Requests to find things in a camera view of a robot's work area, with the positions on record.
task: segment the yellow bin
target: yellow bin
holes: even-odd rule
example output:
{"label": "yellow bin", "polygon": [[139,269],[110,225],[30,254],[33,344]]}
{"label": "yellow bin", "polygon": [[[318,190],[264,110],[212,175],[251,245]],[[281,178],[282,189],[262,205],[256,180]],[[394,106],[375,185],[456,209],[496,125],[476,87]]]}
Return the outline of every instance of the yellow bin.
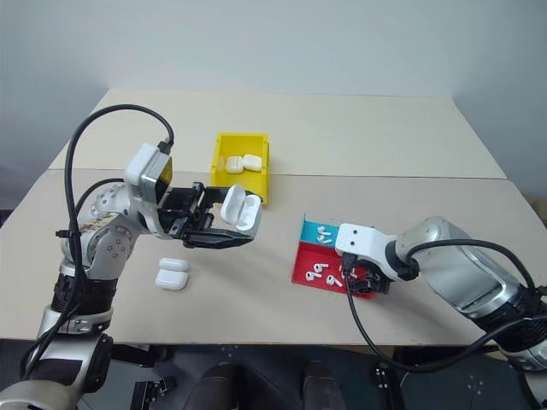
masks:
{"label": "yellow bin", "polygon": [[[227,173],[225,161],[228,156],[258,155],[262,158],[260,172],[244,169],[242,173]],[[215,156],[211,166],[211,185],[232,186],[241,184],[268,202],[268,163],[270,148],[267,134],[236,134],[220,132],[216,139]]]}

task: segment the white tabletop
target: white tabletop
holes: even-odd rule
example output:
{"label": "white tabletop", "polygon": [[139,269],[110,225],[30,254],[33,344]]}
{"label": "white tabletop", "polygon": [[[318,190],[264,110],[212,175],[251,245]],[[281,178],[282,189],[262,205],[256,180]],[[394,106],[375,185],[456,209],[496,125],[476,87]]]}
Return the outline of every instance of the white tabletop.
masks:
{"label": "white tabletop", "polygon": [[[75,195],[121,171],[76,170]],[[208,174],[175,173],[174,186]],[[133,343],[362,343],[345,296],[291,282],[303,213],[398,233],[441,214],[478,239],[512,249],[545,283],[547,231],[503,179],[273,176],[256,240],[241,248],[185,249],[141,237],[118,283],[108,333]],[[318,200],[315,192],[325,195]],[[33,338],[61,261],[54,231],[68,223],[62,171],[49,170],[0,230],[0,337]],[[187,259],[187,288],[155,287],[162,257]],[[356,301],[380,344],[469,343],[481,334],[419,279]]]}
{"label": "white tabletop", "polygon": [[[97,107],[118,103],[171,123],[175,171],[208,173],[218,132],[265,132],[271,174],[505,178],[451,98],[110,90]],[[123,169],[165,136],[148,115],[109,114],[80,139],[74,167]]]}

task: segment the floor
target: floor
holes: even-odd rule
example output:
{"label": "floor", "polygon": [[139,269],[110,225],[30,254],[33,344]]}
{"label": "floor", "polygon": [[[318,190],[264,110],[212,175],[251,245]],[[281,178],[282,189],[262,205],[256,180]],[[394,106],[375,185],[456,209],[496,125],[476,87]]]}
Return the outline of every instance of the floor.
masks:
{"label": "floor", "polygon": [[[25,342],[0,341],[0,390],[17,380],[17,368]],[[310,360],[321,360],[340,383],[348,410],[384,409],[373,369],[375,356],[321,346],[180,346],[174,357],[145,369],[113,361],[105,385],[85,395],[79,409],[129,409],[137,381],[174,376],[177,388],[151,407],[181,409],[202,374],[220,362],[245,369],[245,388],[250,409],[299,410],[300,375]],[[411,409],[528,409],[516,373],[505,363],[484,356],[429,375],[402,374],[407,410]]]}

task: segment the black cable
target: black cable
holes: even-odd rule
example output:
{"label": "black cable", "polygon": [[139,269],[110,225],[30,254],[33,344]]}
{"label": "black cable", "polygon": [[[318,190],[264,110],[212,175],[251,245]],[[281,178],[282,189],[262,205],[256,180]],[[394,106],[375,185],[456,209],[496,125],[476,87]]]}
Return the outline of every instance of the black cable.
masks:
{"label": "black cable", "polygon": [[64,184],[65,184],[65,197],[67,200],[67,211],[68,211],[68,245],[70,248],[70,253],[72,255],[73,264],[74,264],[74,288],[70,293],[68,302],[65,305],[64,309],[59,316],[59,319],[50,329],[51,332],[48,332],[48,336],[39,344],[38,352],[32,358],[29,366],[26,367],[23,380],[27,379],[28,376],[34,370],[34,367],[38,364],[40,356],[47,349],[48,345],[51,342],[51,339],[55,335],[61,326],[69,319],[70,312],[78,295],[79,291],[85,285],[85,270],[82,263],[82,248],[81,241],[79,238],[79,226],[78,226],[78,212],[76,211],[76,206],[74,204],[74,191],[72,186],[72,167],[74,162],[74,151],[76,150],[76,144],[78,143],[79,138],[82,136],[84,130],[96,119],[102,117],[103,115],[113,113],[114,111],[121,110],[132,110],[140,111],[142,113],[149,114],[159,120],[168,131],[168,140],[167,142],[161,141],[158,144],[158,148],[165,153],[168,153],[171,147],[174,144],[174,131],[173,128],[169,125],[167,120],[165,120],[161,115],[156,111],[153,111],[149,108],[142,107],[135,104],[118,104],[112,105],[110,107],[101,108],[93,114],[89,115],[81,124],[76,128],[73,136],[70,138],[67,148],[67,156],[65,158],[65,171],[64,171]]}
{"label": "black cable", "polygon": [[505,256],[507,259],[509,259],[513,263],[513,265],[515,265],[519,273],[522,275],[522,277],[526,281],[526,286],[528,287],[528,289],[536,290],[536,284],[533,282],[532,276],[530,275],[528,270],[525,268],[521,260],[517,258],[516,255],[513,252],[511,252],[509,249],[493,242],[480,241],[477,239],[447,239],[444,241],[432,241],[429,243],[422,243],[410,249],[410,251],[407,253],[406,262],[407,264],[412,266],[412,263],[413,263],[412,256],[414,254],[425,249],[438,248],[441,246],[477,246],[479,248],[487,248],[487,249],[495,250],[499,252],[500,254],[502,254],[503,256]]}
{"label": "black cable", "polygon": [[76,204],[76,214],[79,214],[79,211],[84,206],[84,202],[87,199],[91,193],[96,190],[101,185],[106,184],[112,184],[114,182],[124,182],[123,178],[108,178],[108,179],[101,179],[100,181],[97,181],[95,184],[90,186],[85,192],[82,194],[82,196],[79,198],[78,203]]}
{"label": "black cable", "polygon": [[488,343],[490,340],[494,339],[495,337],[499,336],[500,334],[504,333],[508,329],[512,328],[513,326],[520,325],[524,322],[530,321],[530,322],[536,322],[540,320],[547,320],[547,314],[540,314],[537,316],[532,316],[531,318],[521,318],[518,320],[513,320],[512,322],[508,322],[503,326],[498,327],[494,331],[489,331],[484,336],[478,338],[475,342],[471,343],[469,346],[467,346],[464,350],[462,350],[460,353],[457,353],[453,356],[451,356],[448,359],[443,359],[439,361],[435,361],[433,363],[426,363],[418,366],[411,366],[411,365],[404,365],[403,363],[399,363],[396,360],[393,360],[391,357],[385,355],[382,353],[382,351],[376,346],[376,344],[372,341],[370,336],[367,334],[365,329],[362,326],[361,320],[359,319],[359,315],[356,311],[356,305],[353,301],[353,294],[351,292],[350,288],[350,276],[344,275],[345,279],[345,285],[348,290],[348,302],[350,303],[350,310],[351,315],[353,316],[354,321],[356,322],[357,329],[359,329],[359,332],[362,334],[365,341],[368,343],[368,346],[383,360],[385,363],[395,367],[398,370],[402,370],[403,372],[409,372],[409,373],[431,373],[431,372],[437,372],[439,370],[445,369],[448,366],[452,366],[455,363],[457,363],[460,360],[463,360],[467,358],[469,355],[475,353],[477,350],[479,350],[482,346],[484,346],[486,343]]}
{"label": "black cable", "polygon": [[[55,322],[55,324],[51,328],[49,328],[49,330],[42,333],[42,335],[38,339],[36,339],[36,341],[32,344],[32,346],[26,350],[26,352],[23,354],[23,357],[21,358],[21,365],[20,365],[21,380],[28,380],[32,370],[34,370],[34,367],[36,367],[36,365],[38,364],[39,358],[47,349],[48,345],[51,342],[51,339],[53,339],[53,336],[59,331],[59,329],[61,329],[61,326],[65,324],[67,319],[69,319],[70,316],[72,316],[74,312],[76,312],[76,310],[79,309],[79,307],[80,307],[80,303],[76,303],[74,307],[67,312],[64,318],[62,318],[62,313],[61,313],[61,316],[59,316],[59,319],[57,320],[57,322]],[[32,361],[28,363],[27,365],[26,363],[28,362],[28,358],[30,357],[34,349],[38,346],[39,346],[38,351],[32,358]]]}

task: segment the white wall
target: white wall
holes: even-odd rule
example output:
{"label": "white wall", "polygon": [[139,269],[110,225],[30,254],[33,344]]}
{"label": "white wall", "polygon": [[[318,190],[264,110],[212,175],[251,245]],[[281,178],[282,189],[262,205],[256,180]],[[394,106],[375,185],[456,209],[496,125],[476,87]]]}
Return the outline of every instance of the white wall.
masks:
{"label": "white wall", "polygon": [[454,96],[547,197],[545,0],[0,1],[0,208],[109,87]]}

